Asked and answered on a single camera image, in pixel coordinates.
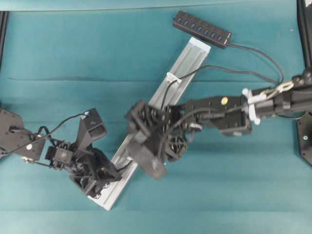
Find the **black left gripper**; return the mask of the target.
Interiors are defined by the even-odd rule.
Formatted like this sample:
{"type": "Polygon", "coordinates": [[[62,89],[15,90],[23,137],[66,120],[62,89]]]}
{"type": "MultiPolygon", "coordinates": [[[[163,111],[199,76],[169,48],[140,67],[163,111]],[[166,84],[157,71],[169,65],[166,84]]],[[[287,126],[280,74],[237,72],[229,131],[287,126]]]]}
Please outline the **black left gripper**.
{"type": "Polygon", "coordinates": [[[104,188],[122,179],[115,165],[92,145],[84,150],[68,148],[68,144],[50,146],[45,159],[50,168],[67,171],[71,181],[91,198],[100,198],[104,188]]]}

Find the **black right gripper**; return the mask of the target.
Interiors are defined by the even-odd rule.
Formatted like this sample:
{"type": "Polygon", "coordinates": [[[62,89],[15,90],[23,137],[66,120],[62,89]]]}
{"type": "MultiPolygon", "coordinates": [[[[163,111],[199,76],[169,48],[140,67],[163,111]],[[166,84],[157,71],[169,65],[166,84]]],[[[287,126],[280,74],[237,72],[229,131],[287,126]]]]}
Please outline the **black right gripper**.
{"type": "Polygon", "coordinates": [[[135,103],[126,114],[127,130],[145,136],[160,136],[157,155],[164,161],[178,161],[187,150],[187,124],[182,118],[188,113],[187,104],[167,105],[164,109],[154,107],[141,100],[135,103]]]}

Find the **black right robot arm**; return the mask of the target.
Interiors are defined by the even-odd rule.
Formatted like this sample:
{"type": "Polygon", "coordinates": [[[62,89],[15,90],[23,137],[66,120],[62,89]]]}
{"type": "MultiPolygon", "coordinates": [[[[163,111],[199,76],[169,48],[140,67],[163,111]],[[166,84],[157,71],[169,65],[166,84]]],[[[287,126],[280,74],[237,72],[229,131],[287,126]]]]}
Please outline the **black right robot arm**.
{"type": "Polygon", "coordinates": [[[187,150],[187,133],[214,127],[227,136],[249,134],[264,118],[311,108],[311,69],[275,88],[244,89],[240,96],[191,99],[163,109],[140,101],[126,117],[129,132],[141,132],[144,139],[132,140],[126,151],[137,163],[177,161],[187,150]]]}

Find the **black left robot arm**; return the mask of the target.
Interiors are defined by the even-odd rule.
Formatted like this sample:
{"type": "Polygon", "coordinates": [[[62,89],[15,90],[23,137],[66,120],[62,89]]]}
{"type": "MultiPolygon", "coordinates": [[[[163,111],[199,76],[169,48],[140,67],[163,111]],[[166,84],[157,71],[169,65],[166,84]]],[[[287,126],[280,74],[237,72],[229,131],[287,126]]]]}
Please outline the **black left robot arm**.
{"type": "Polygon", "coordinates": [[[58,140],[46,126],[36,133],[25,129],[22,118],[5,109],[0,111],[0,156],[15,153],[27,162],[39,164],[46,141],[51,143],[45,159],[48,168],[66,170],[69,178],[86,196],[99,198],[101,191],[112,182],[120,181],[120,170],[93,142],[106,134],[105,125],[96,109],[89,109],[80,118],[78,135],[75,142],[58,140]]]}

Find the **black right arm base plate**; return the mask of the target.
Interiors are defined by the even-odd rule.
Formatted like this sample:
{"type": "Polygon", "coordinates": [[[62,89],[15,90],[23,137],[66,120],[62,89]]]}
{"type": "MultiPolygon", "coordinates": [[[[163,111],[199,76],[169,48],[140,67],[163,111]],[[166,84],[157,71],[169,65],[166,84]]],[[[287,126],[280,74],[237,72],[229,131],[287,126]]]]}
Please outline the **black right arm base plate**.
{"type": "Polygon", "coordinates": [[[308,111],[296,123],[301,157],[312,165],[312,111],[308,111]]]}

